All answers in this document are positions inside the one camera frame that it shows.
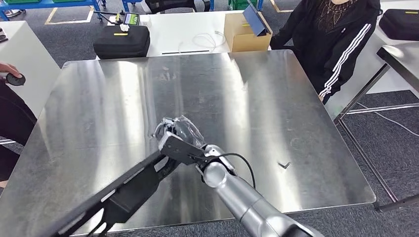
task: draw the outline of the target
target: cardboard box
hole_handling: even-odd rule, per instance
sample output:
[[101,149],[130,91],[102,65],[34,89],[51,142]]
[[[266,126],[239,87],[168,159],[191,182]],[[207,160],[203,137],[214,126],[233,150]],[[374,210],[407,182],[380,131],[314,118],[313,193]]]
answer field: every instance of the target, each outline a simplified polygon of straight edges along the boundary
[[255,36],[242,13],[225,14],[224,36],[231,52],[266,51],[268,49],[272,30],[262,13],[258,12],[258,14],[269,30],[265,36]]

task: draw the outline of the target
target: hand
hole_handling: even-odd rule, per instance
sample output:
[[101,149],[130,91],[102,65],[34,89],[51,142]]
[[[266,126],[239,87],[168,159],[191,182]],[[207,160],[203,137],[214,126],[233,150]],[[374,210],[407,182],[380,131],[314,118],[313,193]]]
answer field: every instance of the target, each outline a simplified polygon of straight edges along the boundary
[[17,78],[21,78],[22,75],[20,72],[16,69],[15,66],[8,64],[8,63],[2,63],[0,62],[0,73],[12,73]]

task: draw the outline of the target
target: black jacket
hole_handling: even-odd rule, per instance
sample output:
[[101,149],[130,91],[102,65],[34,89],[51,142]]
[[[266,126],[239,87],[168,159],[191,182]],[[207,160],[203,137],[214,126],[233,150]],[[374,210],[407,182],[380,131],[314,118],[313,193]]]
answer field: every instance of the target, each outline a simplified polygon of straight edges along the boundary
[[302,0],[284,27],[272,37],[272,49],[293,38],[296,55],[317,93],[333,95],[354,71],[356,58],[373,34],[382,13],[379,0],[358,0],[352,9],[325,33],[313,39],[316,10],[322,0]]

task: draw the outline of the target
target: black lace top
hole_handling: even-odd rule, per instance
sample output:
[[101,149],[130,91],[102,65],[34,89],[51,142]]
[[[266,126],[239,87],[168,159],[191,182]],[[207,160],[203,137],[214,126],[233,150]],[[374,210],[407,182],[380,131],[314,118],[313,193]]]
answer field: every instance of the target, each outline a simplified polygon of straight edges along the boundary
[[336,5],[332,0],[320,0],[319,8],[316,12],[316,24],[320,31],[331,30],[339,19],[354,5],[357,0],[349,0],[345,3]]

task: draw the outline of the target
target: black controller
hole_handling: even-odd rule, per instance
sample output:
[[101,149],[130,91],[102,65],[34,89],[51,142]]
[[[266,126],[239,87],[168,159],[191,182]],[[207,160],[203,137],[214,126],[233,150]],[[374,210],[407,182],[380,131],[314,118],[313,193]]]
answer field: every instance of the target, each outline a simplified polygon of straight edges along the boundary
[[22,75],[22,77],[21,77],[21,78],[17,78],[17,77],[15,77],[12,73],[9,73],[9,74],[7,74],[7,76],[6,76],[6,81],[7,81],[9,84],[11,84],[11,85],[14,85],[14,86],[20,86],[20,85],[25,84],[25,82],[26,82],[26,78],[25,78],[25,76],[24,76],[24,75]]

